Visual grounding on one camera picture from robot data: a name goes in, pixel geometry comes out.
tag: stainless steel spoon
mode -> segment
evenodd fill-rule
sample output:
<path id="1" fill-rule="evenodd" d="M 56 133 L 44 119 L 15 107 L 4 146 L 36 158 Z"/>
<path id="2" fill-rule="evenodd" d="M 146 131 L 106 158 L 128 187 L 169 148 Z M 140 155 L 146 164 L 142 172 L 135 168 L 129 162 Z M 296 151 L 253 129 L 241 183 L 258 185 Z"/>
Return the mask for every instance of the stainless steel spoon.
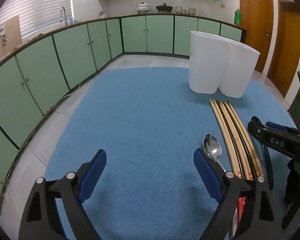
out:
<path id="1" fill-rule="evenodd" d="M 219 163 L 220 167 L 226 172 L 225 168 L 220 162 L 221 145 L 218 140 L 211 134 L 207 134 L 202 141 L 202 146 L 205 154 L 216 163 Z"/>

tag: tiled floor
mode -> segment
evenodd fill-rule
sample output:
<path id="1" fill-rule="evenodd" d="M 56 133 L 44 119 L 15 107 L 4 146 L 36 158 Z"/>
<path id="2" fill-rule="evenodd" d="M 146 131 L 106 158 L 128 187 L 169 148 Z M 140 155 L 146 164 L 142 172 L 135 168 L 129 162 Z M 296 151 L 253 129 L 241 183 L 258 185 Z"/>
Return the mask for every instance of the tiled floor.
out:
<path id="1" fill-rule="evenodd" d="M 12 240 L 18 239 L 19 225 L 28 195 L 36 178 L 43 176 L 56 144 L 71 116 L 93 82 L 105 71 L 131 67 L 189 67 L 184 58 L 125 55 L 109 64 L 99 75 L 83 84 L 69 96 L 45 121 L 34 135 L 15 166 L 8 181 L 0 214 L 0 225 Z M 254 72 L 252 79 L 261 82 L 287 110 L 289 108 L 280 92 L 266 76 Z"/>

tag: chopsticks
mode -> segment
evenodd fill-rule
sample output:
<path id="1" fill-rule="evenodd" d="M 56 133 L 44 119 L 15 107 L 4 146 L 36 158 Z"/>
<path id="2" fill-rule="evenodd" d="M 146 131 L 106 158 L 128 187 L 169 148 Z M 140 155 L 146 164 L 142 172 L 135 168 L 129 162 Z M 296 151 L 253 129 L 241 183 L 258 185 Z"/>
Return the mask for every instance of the chopsticks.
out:
<path id="1" fill-rule="evenodd" d="M 226 142 L 226 147 L 230 157 L 232 171 L 240 179 L 257 179 L 263 176 L 261 164 L 252 141 L 243 126 L 239 116 L 229 102 L 219 102 L 210 100 L 213 112 L 218 120 L 222 135 Z M 234 237 L 237 223 L 240 222 L 245 198 L 239 198 L 236 214 L 233 219 L 231 237 Z"/>

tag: white pot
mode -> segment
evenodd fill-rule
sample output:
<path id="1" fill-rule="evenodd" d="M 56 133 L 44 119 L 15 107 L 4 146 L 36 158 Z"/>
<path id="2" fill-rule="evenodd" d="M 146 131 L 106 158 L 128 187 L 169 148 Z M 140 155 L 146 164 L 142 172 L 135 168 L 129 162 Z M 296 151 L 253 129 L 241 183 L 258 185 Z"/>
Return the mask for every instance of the white pot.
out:
<path id="1" fill-rule="evenodd" d="M 150 5 L 146 3 L 141 3 L 137 6 L 138 12 L 150 12 Z"/>

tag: faucet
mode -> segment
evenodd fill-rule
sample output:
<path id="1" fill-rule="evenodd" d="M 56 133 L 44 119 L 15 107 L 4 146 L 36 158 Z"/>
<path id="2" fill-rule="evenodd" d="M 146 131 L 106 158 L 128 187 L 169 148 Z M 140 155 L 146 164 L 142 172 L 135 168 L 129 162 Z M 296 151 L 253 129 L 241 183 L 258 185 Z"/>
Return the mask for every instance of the faucet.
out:
<path id="1" fill-rule="evenodd" d="M 62 9 L 63 9 L 63 12 L 64 12 L 64 14 L 65 14 L 65 27 L 67 27 L 67 26 L 68 26 L 68 22 L 67 22 L 66 9 L 65 9 L 64 6 L 61 6 L 61 8 L 60 8 L 60 13 L 61 13 L 60 22 L 63 21 L 63 20 L 62 20 Z"/>

